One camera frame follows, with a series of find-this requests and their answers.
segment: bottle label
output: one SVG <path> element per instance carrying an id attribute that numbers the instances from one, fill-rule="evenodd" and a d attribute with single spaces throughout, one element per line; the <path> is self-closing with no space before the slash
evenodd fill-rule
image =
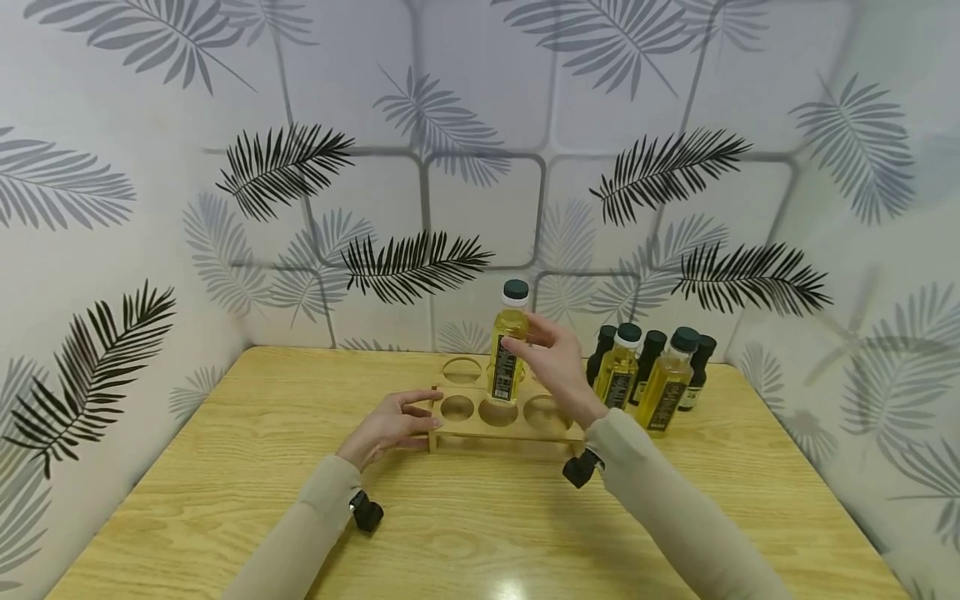
<path id="1" fill-rule="evenodd" d="M 610 408 L 623 408 L 630 393 L 630 380 L 628 372 L 613 373 L 610 377 L 610 385 L 607 387 L 607 395 L 604 397 L 604 404 Z"/>
<path id="2" fill-rule="evenodd" d="M 493 363 L 493 385 L 490 395 L 498 400 L 510 401 L 514 387 L 516 357 L 501 344 L 503 336 L 496 338 L 496 361 Z"/>
<path id="3" fill-rule="evenodd" d="M 684 399 L 680 401 L 681 408 L 693 408 L 697 405 L 697 398 L 700 397 L 700 391 L 703 388 L 686 388 Z"/>
<path id="4" fill-rule="evenodd" d="M 673 419 L 673 414 L 677 411 L 677 405 L 684 398 L 686 384 L 682 381 L 667 381 L 663 386 L 663 392 L 657 400 L 657 408 L 650 417 L 650 424 L 647 429 L 651 431 L 666 431 L 666 426 Z"/>

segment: right hand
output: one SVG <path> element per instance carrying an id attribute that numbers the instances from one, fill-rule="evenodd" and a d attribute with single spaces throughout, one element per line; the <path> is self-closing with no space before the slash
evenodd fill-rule
<path id="1" fill-rule="evenodd" d="M 586 431 L 610 411 L 587 384 L 580 342 L 573 333 L 540 315 L 527 313 L 527 319 L 530 328 L 525 342 L 504 336 L 501 344 L 530 365 L 557 407 Z"/>

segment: dark glass bottle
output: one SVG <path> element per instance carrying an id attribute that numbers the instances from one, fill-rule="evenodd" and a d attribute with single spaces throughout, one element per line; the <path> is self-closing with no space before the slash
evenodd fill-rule
<path id="1" fill-rule="evenodd" d="M 640 396 L 647 386 L 647 379 L 650 378 L 650 371 L 654 368 L 654 362 L 657 361 L 657 357 L 663 352 L 665 346 L 665 333 L 656 329 L 647 331 L 647 337 L 643 339 L 643 350 L 640 351 L 636 360 L 638 371 L 636 372 L 634 388 L 630 391 L 630 399 L 627 400 L 630 404 L 629 410 L 633 410 L 639 405 Z"/>
<path id="2" fill-rule="evenodd" d="M 597 378 L 597 374 L 600 372 L 603 355 L 613 348 L 614 335 L 616 335 L 616 327 L 613 325 L 600 327 L 600 334 L 597 336 L 597 350 L 587 359 L 587 383 L 591 388 L 593 387 L 593 380 Z"/>
<path id="3" fill-rule="evenodd" d="M 690 378 L 690 385 L 686 386 L 684 399 L 680 401 L 680 406 L 677 407 L 679 410 L 693 410 L 693 407 L 697 405 L 697 398 L 700 397 L 700 392 L 707 384 L 707 362 L 716 348 L 716 340 L 708 335 L 700 336 L 700 346 L 697 347 L 697 351 L 693 353 L 693 358 L 690 359 L 690 366 L 693 367 L 693 377 Z"/>

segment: light wood grain surface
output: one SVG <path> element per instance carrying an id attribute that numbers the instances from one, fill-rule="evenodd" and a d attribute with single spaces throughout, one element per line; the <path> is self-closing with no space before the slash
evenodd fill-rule
<path id="1" fill-rule="evenodd" d="M 49 596 L 219 598 L 318 460 L 439 354 L 254 348 Z M 739 524 L 798 599 L 905 592 L 744 378 L 711 366 L 658 446 Z M 349 600 L 693 599 L 603 489 L 547 460 L 394 452 L 364 474 L 386 517 L 348 527 L 312 596 Z"/>

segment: black palm leaf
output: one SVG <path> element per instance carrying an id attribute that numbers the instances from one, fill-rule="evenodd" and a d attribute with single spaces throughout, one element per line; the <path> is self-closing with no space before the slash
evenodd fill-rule
<path id="1" fill-rule="evenodd" d="M 484 252 L 477 240 L 458 237 L 448 250 L 446 233 L 422 231 L 397 242 L 390 238 L 386 248 L 374 253 L 370 236 L 355 239 L 346 254 L 340 253 L 350 272 L 347 289 L 357 285 L 366 295 L 370 288 L 388 304 L 412 304 L 424 292 L 455 290 L 490 264 L 493 252 Z"/>
<path id="2" fill-rule="evenodd" d="M 600 188 L 590 193 L 603 203 L 603 220 L 615 225 L 636 223 L 634 204 L 650 208 L 675 200 L 686 200 L 707 187 L 704 175 L 715 180 L 721 173 L 739 171 L 737 157 L 751 148 L 751 144 L 726 130 L 710 132 L 704 129 L 676 139 L 666 138 L 661 146 L 654 138 L 647 143 L 634 143 L 616 158 L 613 177 L 600 176 Z"/>
<path id="3" fill-rule="evenodd" d="M 44 25 L 58 24 L 66 32 L 87 34 L 87 46 L 125 52 L 123 63 L 135 64 L 137 73 L 167 67 L 165 84 L 182 77 L 187 87 L 199 72 L 206 90 L 213 94 L 206 64 L 210 60 L 256 91 L 210 53 L 232 46 L 243 34 L 230 30 L 229 19 L 220 9 L 219 0 L 202 6 L 200 0 L 33 0 L 23 16 L 41 15 Z"/>
<path id="4" fill-rule="evenodd" d="M 288 132 L 279 128 L 267 132 L 261 144 L 260 134 L 253 141 L 243 132 L 227 148 L 230 173 L 221 170 L 224 182 L 217 187 L 229 192 L 247 217 L 267 221 L 276 217 L 271 204 L 299 200 L 330 185 L 327 174 L 336 175 L 340 167 L 353 163 L 347 148 L 353 139 L 329 130 L 323 137 L 320 125 L 291 125 Z"/>
<path id="5" fill-rule="evenodd" d="M 897 123 L 903 117 L 900 105 L 878 102 L 889 90 L 877 84 L 856 87 L 854 75 L 837 100 L 827 85 L 828 102 L 807 102 L 797 112 L 798 127 L 806 128 L 807 145 L 820 168 L 829 169 L 845 198 L 852 199 L 853 212 L 867 225 L 879 224 L 884 216 L 896 218 L 914 201 L 906 169 L 913 157 L 906 145 L 906 130 Z"/>
<path id="6" fill-rule="evenodd" d="M 12 132 L 0 128 L 0 138 Z M 96 155 L 57 148 L 53 142 L 9 137 L 0 141 L 0 224 L 88 229 L 130 220 L 136 200 L 127 176 Z"/>
<path id="7" fill-rule="evenodd" d="M 104 301 L 87 309 L 86 321 L 74 315 L 57 356 L 62 396 L 37 380 L 32 397 L 18 399 L 13 411 L 18 435 L 4 439 L 42 457 L 48 479 L 52 460 L 80 460 L 75 450 L 80 442 L 100 442 L 107 426 L 123 413 L 113 405 L 125 397 L 121 392 L 134 381 L 131 374 L 160 352 L 171 327 L 164 321 L 175 314 L 173 291 L 159 294 L 145 282 L 133 296 L 124 295 L 119 321 Z"/>
<path id="8" fill-rule="evenodd" d="M 744 246 L 718 260 L 720 245 L 702 246 L 681 260 L 681 278 L 673 288 L 684 299 L 695 294 L 706 310 L 733 312 L 746 301 L 778 315 L 813 314 L 833 300 L 823 294 L 821 281 L 826 273 L 811 267 L 800 268 L 804 251 L 786 251 L 785 244 Z"/>
<path id="9" fill-rule="evenodd" d="M 654 64 L 654 58 L 685 48 L 684 10 L 671 0 L 492 0 L 516 6 L 504 22 L 539 36 L 538 46 L 572 55 L 564 67 L 574 75 L 598 73 L 593 87 L 610 93 L 630 81 L 630 98 L 639 89 L 643 67 L 653 69 L 675 98 L 680 96 Z"/>

